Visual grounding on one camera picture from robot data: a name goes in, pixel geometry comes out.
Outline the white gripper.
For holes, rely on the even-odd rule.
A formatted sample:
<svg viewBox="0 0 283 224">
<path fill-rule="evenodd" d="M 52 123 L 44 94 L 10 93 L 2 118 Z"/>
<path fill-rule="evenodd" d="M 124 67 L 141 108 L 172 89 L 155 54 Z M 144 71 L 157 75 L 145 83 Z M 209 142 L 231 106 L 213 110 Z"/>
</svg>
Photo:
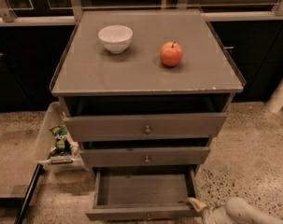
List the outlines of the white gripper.
<svg viewBox="0 0 283 224">
<path fill-rule="evenodd" d="M 200 213 L 204 210 L 202 213 L 203 224 L 228 224 L 226 210 L 223 205 L 206 207 L 204 202 L 193 197 L 189 197 L 188 201 L 196 212 Z"/>
</svg>

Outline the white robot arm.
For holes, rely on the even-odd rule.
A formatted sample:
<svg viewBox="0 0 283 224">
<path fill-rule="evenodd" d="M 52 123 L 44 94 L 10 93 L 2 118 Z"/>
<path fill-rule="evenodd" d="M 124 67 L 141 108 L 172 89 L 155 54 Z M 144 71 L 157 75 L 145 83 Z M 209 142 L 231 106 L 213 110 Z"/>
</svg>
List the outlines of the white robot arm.
<svg viewBox="0 0 283 224">
<path fill-rule="evenodd" d="M 201 214 L 203 224 L 283 224 L 282 219 L 261 212 L 240 197 L 230 197 L 220 206 L 208 206 L 193 197 L 188 202 Z"/>
</svg>

